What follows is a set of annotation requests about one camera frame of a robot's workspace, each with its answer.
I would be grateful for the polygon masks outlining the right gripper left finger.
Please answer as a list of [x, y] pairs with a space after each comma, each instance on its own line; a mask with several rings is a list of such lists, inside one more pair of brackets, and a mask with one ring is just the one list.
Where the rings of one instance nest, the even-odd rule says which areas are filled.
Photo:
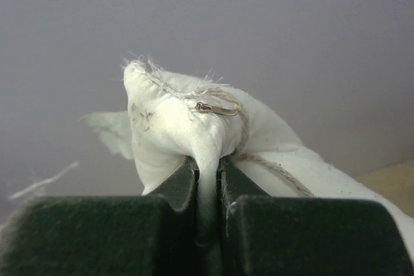
[[30, 200], [1, 232], [1, 274], [221, 275], [195, 243], [198, 176], [187, 158], [146, 196]]

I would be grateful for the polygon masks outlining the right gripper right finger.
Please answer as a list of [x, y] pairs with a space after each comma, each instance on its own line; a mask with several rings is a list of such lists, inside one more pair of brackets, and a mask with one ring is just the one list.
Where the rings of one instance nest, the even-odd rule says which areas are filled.
[[225, 275], [412, 275], [391, 215], [368, 200], [275, 198], [220, 169]]

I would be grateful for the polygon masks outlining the white pillow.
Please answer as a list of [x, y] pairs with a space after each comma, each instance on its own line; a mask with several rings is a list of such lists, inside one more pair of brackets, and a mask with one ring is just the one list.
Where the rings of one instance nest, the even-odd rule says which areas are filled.
[[273, 196], [361, 198], [383, 205], [407, 246], [413, 219], [306, 147], [271, 108], [246, 92], [211, 80], [168, 72], [152, 61], [124, 67], [127, 108], [92, 112], [83, 121], [113, 154], [134, 161], [144, 193], [155, 190], [187, 158], [199, 168], [197, 242], [212, 243], [222, 158]]

